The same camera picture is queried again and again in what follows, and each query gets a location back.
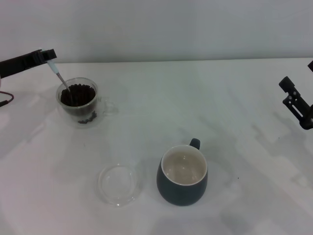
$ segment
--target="mug rim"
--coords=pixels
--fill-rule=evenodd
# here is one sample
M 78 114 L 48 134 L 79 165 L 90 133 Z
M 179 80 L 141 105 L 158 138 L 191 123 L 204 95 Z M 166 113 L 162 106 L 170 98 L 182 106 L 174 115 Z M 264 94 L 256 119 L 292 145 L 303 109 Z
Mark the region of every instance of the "mug rim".
M 177 148 L 177 147 L 188 147 L 188 148 L 191 147 L 191 148 L 193 148 L 194 150 L 198 151 L 198 152 L 201 154 L 201 156 L 203 157 L 204 162 L 205 162 L 205 172 L 204 172 L 203 176 L 201 177 L 201 179 L 199 179 L 199 180 L 196 181 L 195 183 L 192 183 L 192 184 L 180 184 L 180 183 L 175 182 L 175 181 L 173 181 L 172 179 L 170 179 L 170 178 L 166 175 L 166 173 L 164 172 L 164 169 L 163 169 L 164 156 L 165 156 L 170 150 L 172 150 L 173 148 Z M 174 184 L 176 184 L 176 185 L 180 185 L 180 186 L 192 186 L 192 185 L 196 185 L 197 183 L 201 182 L 201 181 L 205 178 L 205 176 L 206 176 L 206 174 L 207 174 L 207 162 L 206 162 L 206 159 L 205 159 L 204 155 L 203 155 L 203 154 L 200 152 L 200 150 L 198 150 L 197 148 L 195 148 L 195 147 L 193 147 L 193 146 L 191 146 L 191 145 L 187 145 L 187 144 L 176 145 L 176 146 L 173 146 L 173 147 L 171 147 L 170 149 L 168 149 L 168 150 L 163 154 L 162 159 L 161 159 L 161 169 L 162 169 L 163 174 L 166 176 L 166 178 L 167 178 L 169 181 L 171 181 L 172 183 L 174 183 Z

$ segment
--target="cable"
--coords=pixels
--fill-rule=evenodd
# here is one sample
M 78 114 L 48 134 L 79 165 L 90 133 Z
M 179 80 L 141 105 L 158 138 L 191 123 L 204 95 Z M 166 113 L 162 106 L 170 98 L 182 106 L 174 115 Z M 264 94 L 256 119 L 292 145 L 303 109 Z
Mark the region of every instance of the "cable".
M 0 107 L 2 107 L 3 105 L 6 105 L 6 104 L 8 104 L 8 103 L 10 103 L 10 102 L 14 99 L 14 95 L 12 95 L 11 93 L 8 93 L 8 92 L 1 92 L 1 91 L 0 91 L 0 93 L 1 93 L 1 94 L 7 94 L 7 95 L 11 96 L 11 99 L 9 99 L 9 100 L 1 101 L 1 102 L 0 102 Z

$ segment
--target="dark gray mug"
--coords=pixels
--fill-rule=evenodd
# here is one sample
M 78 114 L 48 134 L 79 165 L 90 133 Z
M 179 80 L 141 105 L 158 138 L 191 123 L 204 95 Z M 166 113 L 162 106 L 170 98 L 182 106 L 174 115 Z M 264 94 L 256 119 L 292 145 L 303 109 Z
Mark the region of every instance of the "dark gray mug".
M 199 151 L 200 140 L 167 150 L 157 170 L 156 184 L 162 197 L 178 206 L 197 202 L 207 184 L 207 163 Z

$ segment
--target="white table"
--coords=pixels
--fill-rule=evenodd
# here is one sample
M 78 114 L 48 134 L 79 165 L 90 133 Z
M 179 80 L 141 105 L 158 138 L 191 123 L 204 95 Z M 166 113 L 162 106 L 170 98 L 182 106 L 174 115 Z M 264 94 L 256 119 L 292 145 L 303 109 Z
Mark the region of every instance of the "white table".
M 312 59 L 58 64 L 65 79 L 94 80 L 118 113 L 73 129 L 57 112 L 47 65 L 2 80 L 0 234 L 310 235 L 313 130 L 282 104 L 286 75 L 313 103 Z M 162 154 L 201 140 L 203 198 L 167 203 L 156 186 Z M 123 208 L 94 190 L 115 156 L 146 167 L 139 198 Z

